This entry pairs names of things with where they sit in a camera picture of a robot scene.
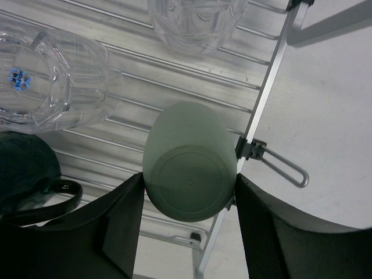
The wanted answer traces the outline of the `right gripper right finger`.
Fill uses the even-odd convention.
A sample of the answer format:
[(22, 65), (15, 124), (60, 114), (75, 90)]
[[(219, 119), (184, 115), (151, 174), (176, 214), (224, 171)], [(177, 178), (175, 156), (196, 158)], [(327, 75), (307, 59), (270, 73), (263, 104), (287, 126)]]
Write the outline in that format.
[(313, 216), (242, 174), (235, 200), (249, 278), (371, 278), (371, 229)]

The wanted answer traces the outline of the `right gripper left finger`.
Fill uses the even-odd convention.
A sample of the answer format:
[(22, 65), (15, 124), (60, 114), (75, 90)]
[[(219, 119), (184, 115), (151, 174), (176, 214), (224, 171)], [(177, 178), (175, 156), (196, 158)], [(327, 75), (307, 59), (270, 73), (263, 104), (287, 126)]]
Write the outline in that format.
[(132, 278), (142, 173), (43, 226), (1, 222), (1, 278)]

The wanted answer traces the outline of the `light green plastic cup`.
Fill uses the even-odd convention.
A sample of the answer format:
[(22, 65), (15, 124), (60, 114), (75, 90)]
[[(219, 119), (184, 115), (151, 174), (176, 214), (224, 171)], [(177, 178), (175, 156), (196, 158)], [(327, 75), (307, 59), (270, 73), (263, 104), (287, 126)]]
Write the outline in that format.
[(203, 221), (230, 201), (237, 157), (219, 115), (179, 102), (155, 120), (142, 156), (145, 189), (158, 211), (184, 222)]

